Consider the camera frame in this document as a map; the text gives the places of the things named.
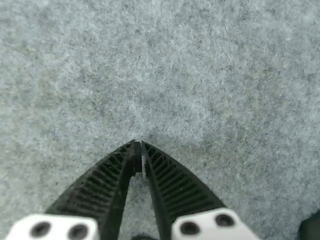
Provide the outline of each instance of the bolt hole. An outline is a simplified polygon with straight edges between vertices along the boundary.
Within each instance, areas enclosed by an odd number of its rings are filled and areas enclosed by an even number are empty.
[[[71,240],[82,240],[84,239],[88,234],[88,228],[87,226],[83,224],[75,225],[71,230],[69,231],[69,239]]]
[[[228,215],[221,214],[215,218],[216,224],[221,227],[230,227],[235,224],[235,221]]]
[[[200,232],[199,227],[193,222],[185,222],[181,225],[180,230],[185,235],[195,235]]]
[[[40,222],[31,229],[31,236],[35,238],[43,237],[49,232],[50,228],[51,225],[49,222]]]

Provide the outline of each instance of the gray carpet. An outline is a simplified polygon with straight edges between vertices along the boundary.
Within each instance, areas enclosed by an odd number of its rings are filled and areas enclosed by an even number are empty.
[[[131,139],[265,240],[320,209],[318,0],[1,0],[0,238]],[[132,179],[120,240],[158,236]]]

